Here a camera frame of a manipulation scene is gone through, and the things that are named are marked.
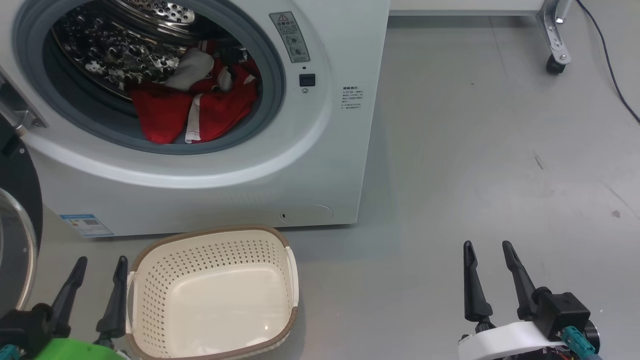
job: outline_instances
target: washing machine door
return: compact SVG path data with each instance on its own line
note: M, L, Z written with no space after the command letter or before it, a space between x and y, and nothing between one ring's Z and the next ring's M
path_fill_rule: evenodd
M0 317L26 305L41 235L38 175L14 127L0 115Z

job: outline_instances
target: teal connector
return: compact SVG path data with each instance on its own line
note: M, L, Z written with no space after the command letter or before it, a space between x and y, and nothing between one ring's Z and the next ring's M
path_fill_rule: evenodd
M596 349L593 345L587 341L582 333L574 326L564 328L562 331L562 341L582 360L601 359L600 356L596 355Z
M0 360L20 360L20 352L13 345L5 345L0 350Z

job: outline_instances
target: black button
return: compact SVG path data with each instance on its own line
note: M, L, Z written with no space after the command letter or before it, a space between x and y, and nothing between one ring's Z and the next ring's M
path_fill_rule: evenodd
M315 86L316 75L315 74L300 74L300 86Z

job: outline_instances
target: cable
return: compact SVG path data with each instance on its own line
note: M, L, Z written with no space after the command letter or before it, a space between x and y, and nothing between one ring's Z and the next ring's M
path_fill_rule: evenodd
M556 350L556 354L560 355L560 357L562 357L563 360L573 360L573 357L568 357L564 355L562 352L558 351L558 349L555 349L555 350Z
M600 31L600 26L598 26L598 23L596 22L596 19L593 18L593 15L591 14L591 12L589 12L589 10L587 10L587 8L584 6L584 4L582 4L581 0L575 0L575 2L578 3L578 5L584 10L584 12L587 13L587 15L589 15L589 17L591 18L591 21L593 22L593 25L596 27L596 30L598 30L598 34L600 34L600 39L602 40L602 48L604 49L604 55L607 58L607 66L609 67L609 73L611 74L611 79L613 80L613 85L616 87L616 91L618 92L618 96L620 97L620 100L622 101L622 103L625 105L625 107L631 113L631 115L633 115L633 117L636 119L636 121L638 123L640 123L640 117L638 117L636 112L631 108L631 106L629 106L629 104L627 103L627 100L625 100L625 97L622 96L622 92L620 92L620 87L618 87L618 82L616 81L616 76L613 74L613 68L611 67L611 61L609 61L609 52L607 50L607 44L604 41L604 36L602 35L602 31Z

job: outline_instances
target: laundry basket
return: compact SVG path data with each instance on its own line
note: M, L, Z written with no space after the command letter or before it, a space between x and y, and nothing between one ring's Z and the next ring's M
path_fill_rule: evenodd
M287 240L264 226L180 234L129 273L127 342L142 359L239 359L282 344L298 314Z

